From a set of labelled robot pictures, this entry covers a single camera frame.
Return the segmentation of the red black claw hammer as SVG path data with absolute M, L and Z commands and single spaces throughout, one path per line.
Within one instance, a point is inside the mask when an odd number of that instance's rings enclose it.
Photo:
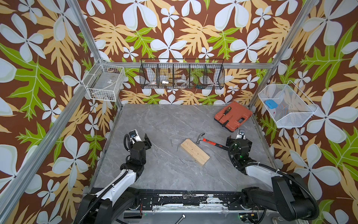
M 205 133 L 199 134 L 199 136 L 198 136 L 198 138 L 197 138 L 197 141 L 196 141 L 196 144 L 199 144 L 201 141 L 203 141 L 203 142 L 209 143 L 209 144 L 211 144 L 211 145 L 214 145 L 214 146 L 216 146 L 216 147 L 218 147 L 218 148 L 224 149 L 224 150 L 226 150 L 226 151 L 228 150 L 228 147 L 227 147 L 227 146 L 224 146 L 224 145 L 218 144 L 218 143 L 216 143 L 216 142 L 210 141 L 210 140 L 204 138 L 204 135 L 205 135 Z

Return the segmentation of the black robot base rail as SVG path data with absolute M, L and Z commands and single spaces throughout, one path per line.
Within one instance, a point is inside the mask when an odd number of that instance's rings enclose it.
M 275 200 L 269 191 L 248 188 L 241 192 L 150 190 L 129 187 L 115 202 L 121 211 L 163 210 L 262 210 L 277 211 Z

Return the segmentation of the wooden block with nails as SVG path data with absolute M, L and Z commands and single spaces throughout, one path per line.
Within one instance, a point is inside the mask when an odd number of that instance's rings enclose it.
M 190 139 L 186 139 L 180 146 L 201 166 L 210 159 L 210 156 Z

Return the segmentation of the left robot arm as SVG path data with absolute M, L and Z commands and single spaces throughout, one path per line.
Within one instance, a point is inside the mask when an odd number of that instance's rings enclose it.
M 120 167 L 120 174 L 102 190 L 87 194 L 81 201 L 75 224 L 111 224 L 128 208 L 139 206 L 138 191 L 131 189 L 146 164 L 146 151 L 152 146 L 148 136 L 141 140 L 136 129 L 124 137 L 130 153 Z

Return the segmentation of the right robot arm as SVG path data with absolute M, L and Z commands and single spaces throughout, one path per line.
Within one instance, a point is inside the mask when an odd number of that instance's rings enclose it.
M 270 186 L 270 190 L 259 187 L 242 189 L 238 199 L 240 206 L 246 210 L 257 207 L 276 211 L 287 221 L 316 219 L 319 205 L 302 177 L 251 159 L 251 146 L 252 142 L 248 139 L 228 137 L 225 149 L 235 169 L 264 182 Z

